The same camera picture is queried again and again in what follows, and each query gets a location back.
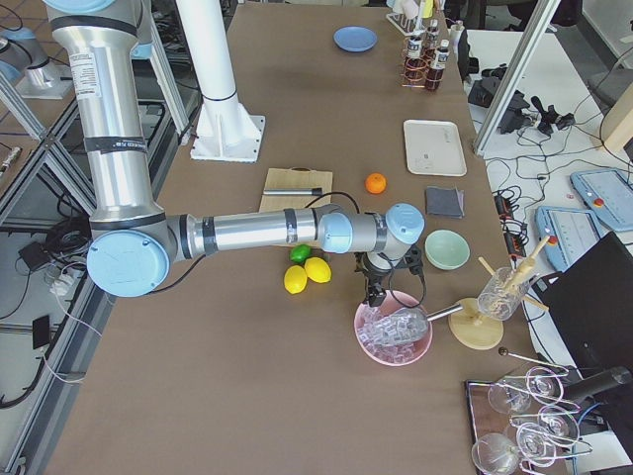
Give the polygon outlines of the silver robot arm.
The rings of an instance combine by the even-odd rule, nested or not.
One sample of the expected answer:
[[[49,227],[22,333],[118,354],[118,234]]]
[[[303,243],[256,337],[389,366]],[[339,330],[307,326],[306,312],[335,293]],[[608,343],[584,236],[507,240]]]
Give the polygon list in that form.
[[[365,300],[374,307],[392,293],[398,269],[421,274],[417,241],[424,218],[409,204],[385,214],[324,205],[202,219],[167,216],[152,193],[132,65],[136,48],[151,48],[149,4],[50,1],[46,8],[53,37],[70,61],[95,189],[87,270],[98,287],[119,297],[157,293],[174,262],[297,243],[353,253],[366,280]]]

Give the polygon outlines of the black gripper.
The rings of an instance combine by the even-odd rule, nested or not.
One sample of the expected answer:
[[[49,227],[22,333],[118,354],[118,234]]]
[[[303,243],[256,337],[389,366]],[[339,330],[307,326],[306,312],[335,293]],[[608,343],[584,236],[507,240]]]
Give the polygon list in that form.
[[[392,278],[399,270],[407,270],[411,275],[423,282],[423,264],[421,250],[417,245],[406,248],[400,257],[388,257],[385,252],[355,252],[355,271],[365,278],[366,295],[364,303],[380,307],[386,298],[383,281]]]

